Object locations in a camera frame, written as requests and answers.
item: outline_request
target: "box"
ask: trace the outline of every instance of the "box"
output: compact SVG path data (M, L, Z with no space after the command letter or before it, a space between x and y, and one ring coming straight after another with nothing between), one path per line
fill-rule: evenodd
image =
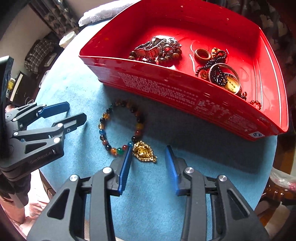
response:
M174 37L182 59L172 67L128 60L154 36ZM197 78L196 48L228 52L247 101ZM245 139L288 130L287 97L278 61L262 30L226 8L204 1L142 0L114 17L80 51L80 58L109 86L165 103ZM248 102L257 100L261 110Z

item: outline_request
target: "table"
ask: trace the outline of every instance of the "table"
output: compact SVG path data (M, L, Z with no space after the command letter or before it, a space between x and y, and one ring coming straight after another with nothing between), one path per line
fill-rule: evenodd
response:
M225 174L254 209L264 190L274 160L276 136L256 142L246 141L218 126L161 103L104 86L78 57L80 49L107 21L90 25L66 47L46 77L36 102L47 105L68 101L70 111L39 119L29 128L51 126L53 122L84 112L87 122L66 135L65 155L41 168L51 186L58 190L72 174L93 175L108 166L113 157L99 139L101 115L117 98L134 100L147 114L143 141L158 156L157 164L134 159L126 189L111 198L115 235L125 241L179 240L183 226L185 197L174 196L164 161L166 145L176 156L202 174ZM112 146L130 141L135 117L118 109L106 132ZM208 240L211 238L211 212L208 209Z

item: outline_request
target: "beaded bracelet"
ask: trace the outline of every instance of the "beaded bracelet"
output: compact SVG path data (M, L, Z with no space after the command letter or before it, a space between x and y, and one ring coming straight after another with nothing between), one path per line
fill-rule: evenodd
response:
M121 148L113 148L106 138L106 132L105 132L105 125L107 123L107 120L110 117L110 114L113 112L113 109L117 106L127 107L131 113L133 113L137 117L137 125L136 125L136 131L134 133L134 136L131 138L131 141L127 143L127 145L123 145ZM151 147L147 144L145 144L143 141L139 141L139 139L142 137L142 130L144 128L144 122L145 118L144 115L138 110L138 107L136 105L133 105L130 101L125 100L118 100L114 104L111 104L111 106L106 110L106 112L103 114L103 117L100 119L99 124L99 133L100 133L100 140L102 141L102 144L105 146L105 149L107 151L110 151L112 155L122 155L125 150L127 150L128 146L133 148L133 154L140 160L140 161L152 161L156 162L156 156L153 155L153 151Z

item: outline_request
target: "white cloth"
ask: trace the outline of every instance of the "white cloth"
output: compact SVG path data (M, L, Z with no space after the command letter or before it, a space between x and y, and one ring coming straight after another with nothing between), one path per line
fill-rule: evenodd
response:
M103 19L114 17L122 10L126 9L128 6L139 1L140 0L118 0L93 8L83 14L82 18L78 22L79 27L85 24L94 23Z

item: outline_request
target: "pendant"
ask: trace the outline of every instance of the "pendant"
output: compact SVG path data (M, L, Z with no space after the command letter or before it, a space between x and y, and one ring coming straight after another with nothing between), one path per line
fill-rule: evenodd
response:
M140 161L152 161L156 163L157 156L153 155L153 150L151 149L151 147L145 144L143 141L139 141L134 144L133 154Z

